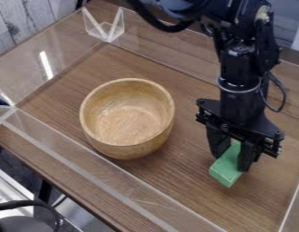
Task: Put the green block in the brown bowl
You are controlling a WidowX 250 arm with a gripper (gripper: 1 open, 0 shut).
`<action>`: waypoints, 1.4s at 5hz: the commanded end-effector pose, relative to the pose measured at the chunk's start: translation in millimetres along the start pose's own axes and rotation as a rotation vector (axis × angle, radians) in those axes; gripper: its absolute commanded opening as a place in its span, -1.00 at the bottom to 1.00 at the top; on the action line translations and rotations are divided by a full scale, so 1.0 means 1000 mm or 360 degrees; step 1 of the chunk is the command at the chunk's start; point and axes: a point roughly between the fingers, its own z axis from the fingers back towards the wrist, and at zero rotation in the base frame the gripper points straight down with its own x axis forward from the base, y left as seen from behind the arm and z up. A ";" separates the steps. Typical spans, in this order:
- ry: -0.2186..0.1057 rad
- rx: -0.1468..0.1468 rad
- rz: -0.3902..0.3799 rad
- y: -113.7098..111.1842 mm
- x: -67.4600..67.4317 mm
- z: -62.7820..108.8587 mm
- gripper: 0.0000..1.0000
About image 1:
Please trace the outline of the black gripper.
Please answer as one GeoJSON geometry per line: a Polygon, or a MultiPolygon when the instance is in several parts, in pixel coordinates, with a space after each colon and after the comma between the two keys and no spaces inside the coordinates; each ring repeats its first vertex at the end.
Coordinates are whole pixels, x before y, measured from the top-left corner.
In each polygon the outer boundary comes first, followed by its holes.
{"type": "Polygon", "coordinates": [[[219,100],[200,98],[196,101],[196,121],[206,126],[216,159],[231,147],[232,139],[242,143],[238,168],[248,172],[263,153],[274,158],[279,156],[284,140],[284,132],[266,116],[268,81],[258,81],[248,89],[243,86],[236,89],[222,82],[219,87],[219,100]]]}

